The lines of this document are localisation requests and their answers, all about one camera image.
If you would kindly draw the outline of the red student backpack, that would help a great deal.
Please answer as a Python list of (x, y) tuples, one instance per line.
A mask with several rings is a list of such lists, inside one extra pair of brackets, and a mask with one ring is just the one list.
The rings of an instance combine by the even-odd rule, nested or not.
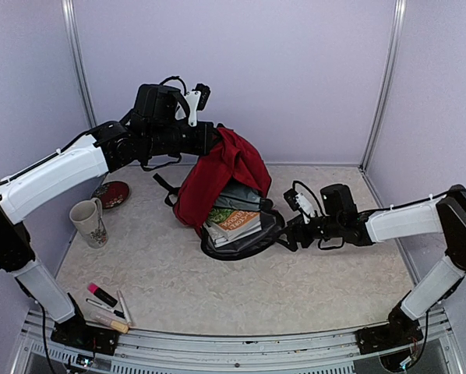
[(216, 247), (203, 226), (213, 204), (229, 182), (238, 182), (267, 198), (272, 179), (257, 149), (231, 129), (219, 128), (217, 144), (208, 155), (199, 157), (179, 187), (169, 185), (160, 175), (155, 181), (168, 191), (164, 200), (183, 225), (195, 230), (200, 248), (209, 257), (238, 261), (255, 256), (275, 243), (275, 234), (284, 228), (284, 218), (272, 208), (260, 212), (261, 230)]

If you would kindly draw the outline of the orange treehouse book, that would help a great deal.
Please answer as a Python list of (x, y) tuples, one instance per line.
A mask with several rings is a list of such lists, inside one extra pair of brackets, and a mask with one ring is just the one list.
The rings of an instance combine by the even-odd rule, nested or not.
[(226, 239), (233, 239), (260, 223), (260, 212), (214, 207), (206, 223)]

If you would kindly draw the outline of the white coffee cover book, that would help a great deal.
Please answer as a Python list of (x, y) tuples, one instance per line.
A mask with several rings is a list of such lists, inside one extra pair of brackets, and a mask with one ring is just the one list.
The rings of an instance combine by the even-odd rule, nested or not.
[(209, 237), (211, 238), (213, 244), (216, 247), (221, 247), (223, 245), (227, 245), (230, 243), (230, 241), (226, 237), (224, 237), (219, 231), (217, 231), (215, 228), (209, 227), (206, 225), (204, 225), (203, 228), (208, 233)]

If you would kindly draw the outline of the silver marker pen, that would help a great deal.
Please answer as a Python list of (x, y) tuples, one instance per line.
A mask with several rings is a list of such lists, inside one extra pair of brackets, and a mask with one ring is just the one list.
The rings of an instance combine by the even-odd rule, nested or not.
[(125, 316), (125, 321), (127, 322), (127, 324), (129, 326), (133, 326), (133, 320), (132, 320), (132, 317), (130, 315), (130, 312), (129, 312), (129, 308), (127, 306), (127, 303), (124, 299), (124, 296), (122, 294), (122, 292), (120, 290), (117, 290), (117, 296), (118, 296), (118, 300), (120, 302), (120, 305), (122, 307), (122, 311), (124, 313), (124, 316)]

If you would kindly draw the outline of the grey pencil case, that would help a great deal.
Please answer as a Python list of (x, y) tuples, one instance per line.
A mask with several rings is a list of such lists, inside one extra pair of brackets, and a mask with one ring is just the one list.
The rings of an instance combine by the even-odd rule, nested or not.
[(274, 204), (270, 199), (263, 198), (257, 190), (233, 181), (224, 187), (213, 207), (259, 212), (271, 210)]

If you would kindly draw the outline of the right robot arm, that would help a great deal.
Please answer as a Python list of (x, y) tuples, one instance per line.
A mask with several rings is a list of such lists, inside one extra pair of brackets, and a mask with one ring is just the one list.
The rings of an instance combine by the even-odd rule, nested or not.
[(390, 312), (382, 329), (383, 340), (398, 346), (409, 337), (431, 307), (448, 298), (466, 277), (466, 188), (447, 191), (401, 205), (358, 210), (347, 185), (321, 189), (320, 198), (307, 199), (290, 188), (284, 200), (297, 213), (281, 231), (279, 242), (292, 252), (315, 242), (320, 250), (382, 242), (402, 243), (408, 238), (442, 235), (443, 256)]

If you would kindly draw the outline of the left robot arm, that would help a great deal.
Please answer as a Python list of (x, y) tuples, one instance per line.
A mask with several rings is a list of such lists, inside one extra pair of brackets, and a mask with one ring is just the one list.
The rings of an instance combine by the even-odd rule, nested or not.
[(92, 328), (36, 257), (23, 221), (71, 188), (133, 162), (151, 171), (152, 157), (167, 155), (177, 164), (183, 154), (208, 154), (218, 133), (213, 123), (199, 121), (197, 113), (206, 107), (210, 88), (199, 83), (187, 90), (169, 82), (141, 85), (121, 121), (82, 132), (67, 146), (0, 180), (0, 269), (12, 274), (55, 321), (56, 329), (78, 347), (92, 340)]

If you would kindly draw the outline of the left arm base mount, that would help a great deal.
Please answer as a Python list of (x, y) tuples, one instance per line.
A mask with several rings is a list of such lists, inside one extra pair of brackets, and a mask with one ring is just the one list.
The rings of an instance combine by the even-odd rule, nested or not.
[(110, 356), (115, 354), (118, 338), (116, 330), (88, 325), (77, 304), (74, 304), (74, 316), (64, 323), (55, 323), (51, 333), (55, 343)]

